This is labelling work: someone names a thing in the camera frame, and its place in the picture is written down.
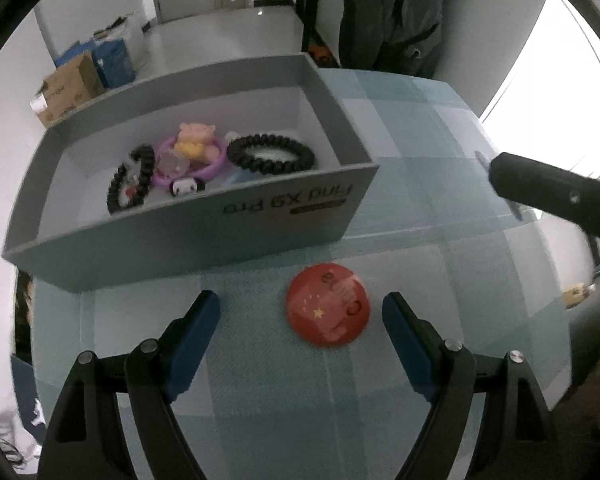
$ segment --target metal screw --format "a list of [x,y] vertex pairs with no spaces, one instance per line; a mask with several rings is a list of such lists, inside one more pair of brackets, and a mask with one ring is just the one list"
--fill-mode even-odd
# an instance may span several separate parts
[[140,343],[140,349],[143,354],[151,354],[158,349],[158,342],[155,339],[145,339]]
[[81,365],[90,363],[92,359],[93,359],[93,352],[89,352],[88,350],[86,352],[82,352],[80,355],[78,355],[78,362]]
[[525,361],[525,357],[519,350],[512,350],[511,352],[509,352],[509,359],[518,364],[523,363]]
[[450,352],[459,352],[462,350],[462,343],[457,339],[445,339],[445,347]]

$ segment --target orange object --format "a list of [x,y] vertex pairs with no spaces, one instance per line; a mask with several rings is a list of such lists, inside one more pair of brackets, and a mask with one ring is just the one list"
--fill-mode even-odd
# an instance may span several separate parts
[[131,200],[134,197],[134,194],[136,193],[136,187],[137,186],[129,186],[125,189],[125,196]]
[[338,264],[305,269],[286,294],[286,316],[294,331],[316,346],[345,345],[365,329],[371,313],[360,279]]

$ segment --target plaid tablecloth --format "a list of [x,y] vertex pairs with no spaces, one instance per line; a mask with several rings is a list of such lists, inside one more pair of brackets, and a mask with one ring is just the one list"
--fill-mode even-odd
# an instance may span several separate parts
[[[387,480],[429,410],[415,394],[381,320],[398,290],[442,337],[473,352],[529,359],[550,406],[570,383],[570,343],[555,271],[534,215],[517,220],[475,152],[495,156],[478,119],[445,83],[322,70],[380,162],[346,236],[329,246],[196,275],[74,296],[38,283],[34,364],[47,417],[76,355],[130,351],[159,336],[203,288],[222,317],[191,389],[173,405],[211,479]],[[372,303],[352,344],[317,349],[288,326],[284,295],[305,267],[337,262]],[[474,408],[452,478],[463,478],[484,399]],[[151,478],[120,396],[138,478]]]

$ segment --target black jacket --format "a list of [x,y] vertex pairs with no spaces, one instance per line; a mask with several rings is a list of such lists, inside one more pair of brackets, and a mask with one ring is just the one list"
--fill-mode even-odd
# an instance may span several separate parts
[[442,38],[443,0],[344,0],[344,68],[431,77]]

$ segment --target blue gripper pad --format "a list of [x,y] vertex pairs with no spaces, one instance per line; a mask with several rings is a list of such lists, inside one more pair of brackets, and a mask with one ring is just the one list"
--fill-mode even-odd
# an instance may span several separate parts
[[442,355],[438,349],[442,339],[428,322],[416,317],[397,292],[384,298],[382,322],[414,391],[431,402],[436,393],[436,364],[439,360],[436,357],[438,353]]
[[183,318],[171,321],[160,338],[162,394],[171,404],[191,387],[220,321],[220,300],[203,290]]

